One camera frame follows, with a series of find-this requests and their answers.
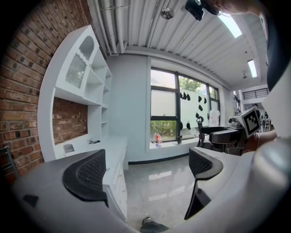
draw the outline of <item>hand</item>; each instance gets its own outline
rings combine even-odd
[[[258,147],[259,138],[258,135],[255,133],[253,136],[247,139],[247,143],[245,148],[242,150],[242,155],[251,152],[256,151]]]

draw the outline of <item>white shelf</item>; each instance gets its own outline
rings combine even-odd
[[[104,92],[102,97],[102,105],[108,106],[110,100],[110,92]]]
[[[103,90],[103,92],[107,92],[107,91],[110,91],[110,88],[104,84],[104,90]]]
[[[102,108],[101,122],[108,122],[108,109],[107,108]]]
[[[98,76],[98,78],[101,80],[101,83],[105,82],[106,73],[108,70],[106,66],[96,68],[93,65],[91,65],[91,70]]]
[[[108,131],[109,131],[108,123],[101,124],[102,138],[108,137]]]
[[[90,68],[87,83],[91,83],[91,84],[102,84],[103,81],[94,72],[94,70],[92,68]]]
[[[52,130],[54,97],[88,105],[87,136],[101,140],[109,131],[111,80],[112,74],[92,27],[85,26],[69,33],[53,55],[40,89],[37,121],[45,162],[60,158]]]
[[[100,50],[96,52],[96,55],[92,61],[92,66],[96,69],[107,67],[105,59]]]
[[[103,97],[103,85],[102,84],[92,84],[87,83],[85,88],[84,98],[91,100],[92,102],[102,103]]]

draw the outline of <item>window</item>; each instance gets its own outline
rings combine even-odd
[[[180,98],[181,122],[183,124],[180,135],[183,136],[183,139],[199,137],[196,113],[203,117],[202,125],[208,125],[209,97],[207,95],[207,86],[201,82],[179,75],[179,87],[180,93],[182,95],[184,93],[189,95],[191,99],[189,101]],[[190,130],[187,128],[188,122],[190,123]]]
[[[213,87],[209,87],[209,93],[210,93],[210,97],[212,98],[212,99],[218,99],[218,91],[217,91],[217,89],[215,89],[215,88],[213,88]]]
[[[178,88],[174,73],[151,70],[150,141],[160,134],[163,141],[177,139]]]
[[[151,69],[151,142],[157,134],[164,142],[176,141],[179,135],[183,139],[199,137],[196,114],[208,126],[211,109],[220,110],[217,88],[178,72]]]

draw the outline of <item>ceiling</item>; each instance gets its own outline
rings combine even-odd
[[[266,38],[254,15],[233,16],[242,31],[234,38],[217,16],[206,12],[201,21],[195,20],[184,9],[186,0],[94,1],[111,54],[126,53],[132,46],[165,51],[207,69],[231,90],[266,83]],[[170,20],[160,16],[165,7],[175,13]],[[247,64],[251,59],[257,78],[251,77]]]

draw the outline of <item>white wall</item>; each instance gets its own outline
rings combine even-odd
[[[235,102],[233,101],[234,94],[233,91],[229,91],[226,88],[222,88],[222,95],[223,95],[223,101],[224,102],[224,111],[225,111],[225,118],[221,118],[221,125],[226,125],[230,117],[233,117],[235,115]]]
[[[128,161],[147,161],[188,153],[189,147],[197,143],[149,149],[151,60],[141,55],[120,55],[109,57],[106,62],[113,75],[110,90],[109,133],[127,136]],[[225,109],[226,98],[231,98],[228,95],[223,98],[223,92],[230,93],[230,91],[222,86],[215,87],[218,87],[220,91],[222,111]]]

